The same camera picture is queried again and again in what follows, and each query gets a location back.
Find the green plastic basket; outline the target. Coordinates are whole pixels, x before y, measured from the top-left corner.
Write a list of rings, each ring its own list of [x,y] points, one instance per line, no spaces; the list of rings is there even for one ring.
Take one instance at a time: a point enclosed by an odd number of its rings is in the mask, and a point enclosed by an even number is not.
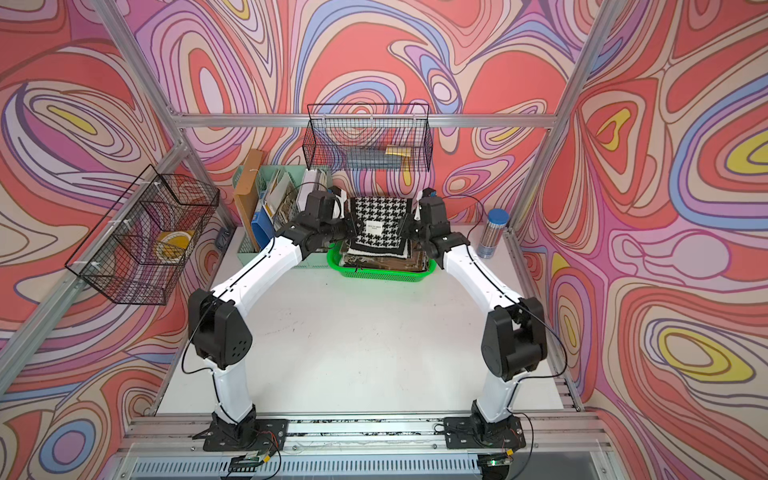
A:
[[[353,268],[341,265],[341,244],[332,244],[326,254],[328,266],[345,278],[383,280],[395,282],[418,283],[430,276],[437,269],[437,263],[430,260],[427,269],[423,272],[408,272],[394,270],[380,270],[372,268]]]

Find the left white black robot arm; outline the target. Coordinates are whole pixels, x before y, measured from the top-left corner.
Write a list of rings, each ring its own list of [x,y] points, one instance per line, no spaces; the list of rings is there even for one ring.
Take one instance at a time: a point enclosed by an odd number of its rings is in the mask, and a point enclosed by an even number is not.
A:
[[[213,290],[188,299],[189,343],[211,372],[216,406],[210,426],[196,434],[206,451],[279,451],[275,421],[260,420],[247,385],[245,357],[253,335],[246,317],[285,273],[310,254],[353,232],[345,218],[345,193],[316,190],[305,209],[284,225],[257,256]]]

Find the black white houndstooth scarf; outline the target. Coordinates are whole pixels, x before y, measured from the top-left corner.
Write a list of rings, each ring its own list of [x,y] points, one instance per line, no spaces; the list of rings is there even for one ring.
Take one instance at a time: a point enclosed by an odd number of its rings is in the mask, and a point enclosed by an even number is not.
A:
[[[356,236],[349,242],[358,255],[405,259],[410,241],[402,236],[403,222],[412,210],[412,200],[390,197],[357,197],[349,201]]]

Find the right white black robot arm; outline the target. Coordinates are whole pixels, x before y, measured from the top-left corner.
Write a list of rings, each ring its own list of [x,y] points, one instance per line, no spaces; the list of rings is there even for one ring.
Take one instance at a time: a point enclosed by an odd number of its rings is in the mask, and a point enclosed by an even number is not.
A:
[[[444,200],[433,189],[427,188],[417,196],[401,232],[457,280],[485,315],[480,353],[487,376],[470,414],[442,422],[446,446],[505,450],[524,447],[525,434],[512,406],[523,382],[548,356],[540,304],[510,289],[478,258],[469,239],[452,230]]]

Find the brown plaid scarf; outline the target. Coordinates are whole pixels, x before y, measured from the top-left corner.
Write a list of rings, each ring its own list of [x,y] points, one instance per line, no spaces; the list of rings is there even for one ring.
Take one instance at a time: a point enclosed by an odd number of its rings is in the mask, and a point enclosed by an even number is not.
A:
[[[385,271],[423,273],[429,270],[429,258],[419,247],[407,241],[400,253],[373,253],[353,249],[348,242],[341,247],[338,265],[353,269],[369,268]]]

